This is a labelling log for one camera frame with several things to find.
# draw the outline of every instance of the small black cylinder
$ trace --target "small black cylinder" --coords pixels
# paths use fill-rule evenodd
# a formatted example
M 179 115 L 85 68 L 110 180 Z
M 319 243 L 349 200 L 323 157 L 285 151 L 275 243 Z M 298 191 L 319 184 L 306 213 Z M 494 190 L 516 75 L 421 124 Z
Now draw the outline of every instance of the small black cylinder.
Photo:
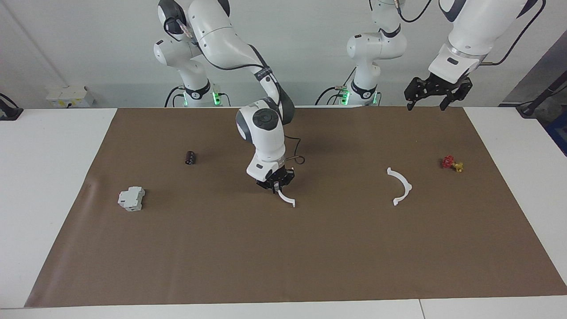
M 185 156 L 185 164 L 187 165 L 195 165 L 195 160 L 197 159 L 197 156 L 195 155 L 194 152 L 192 151 L 188 151 L 187 155 Z

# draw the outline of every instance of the white wall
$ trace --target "white wall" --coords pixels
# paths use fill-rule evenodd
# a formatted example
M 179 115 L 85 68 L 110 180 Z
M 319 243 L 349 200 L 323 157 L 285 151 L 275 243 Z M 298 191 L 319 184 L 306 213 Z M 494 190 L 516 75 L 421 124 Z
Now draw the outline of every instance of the white wall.
M 161 106 L 169 89 L 180 82 L 177 72 L 153 56 L 153 43 L 167 36 L 157 18 L 157 0 L 0 2 L 64 80 L 88 86 L 101 107 Z M 408 1 L 405 15 L 415 16 L 425 2 Z M 430 62 L 451 30 L 436 2 L 421 20 L 403 25 L 409 41 L 407 53 L 380 63 L 382 104 L 405 104 L 403 90 L 411 79 L 427 77 Z M 313 104 L 323 89 L 342 84 L 354 67 L 346 55 L 346 41 L 356 33 L 375 31 L 367 0 L 231 0 L 231 6 L 238 34 L 258 48 L 298 105 Z M 514 23 L 488 60 L 499 60 L 535 10 Z M 505 64 L 473 74 L 475 86 L 462 104 L 496 106 L 503 101 L 567 29 L 564 12 L 566 1 L 549 1 Z M 12 29 L 0 19 L 0 90 L 23 107 L 46 107 L 45 86 L 55 79 Z M 235 105 L 265 95 L 244 70 L 208 70 Z M 429 99 L 421 104 L 437 102 Z

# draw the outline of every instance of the brown paper mat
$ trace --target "brown paper mat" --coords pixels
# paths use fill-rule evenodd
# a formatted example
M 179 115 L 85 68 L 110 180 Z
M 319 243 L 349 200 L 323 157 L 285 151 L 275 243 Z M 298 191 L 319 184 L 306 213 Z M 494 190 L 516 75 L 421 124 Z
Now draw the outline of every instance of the brown paper mat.
M 246 174 L 235 112 L 118 110 L 26 306 L 567 295 L 462 109 L 298 110 L 296 209 Z

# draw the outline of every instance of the red valve handle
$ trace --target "red valve handle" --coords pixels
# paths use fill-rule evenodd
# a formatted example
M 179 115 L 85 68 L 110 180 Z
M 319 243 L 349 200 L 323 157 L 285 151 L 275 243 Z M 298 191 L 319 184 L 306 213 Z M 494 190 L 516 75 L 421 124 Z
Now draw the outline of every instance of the red valve handle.
M 443 162 L 441 163 L 441 165 L 445 169 L 450 169 L 454 162 L 455 162 L 455 158 L 453 156 L 449 155 L 449 156 L 446 156 L 443 159 Z

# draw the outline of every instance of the green indicator light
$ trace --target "green indicator light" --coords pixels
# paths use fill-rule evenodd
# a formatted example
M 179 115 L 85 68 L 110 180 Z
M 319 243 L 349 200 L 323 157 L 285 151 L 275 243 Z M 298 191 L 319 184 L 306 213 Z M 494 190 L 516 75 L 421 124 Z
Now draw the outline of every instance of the green indicator light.
M 220 104 L 221 104 L 221 99 L 220 99 L 218 93 L 213 92 L 213 99 L 214 99 L 214 104 L 215 104 L 215 105 L 220 105 Z
M 350 98 L 350 91 L 347 91 L 342 97 L 344 98 L 341 101 L 342 105 L 348 105 L 349 104 L 349 98 Z

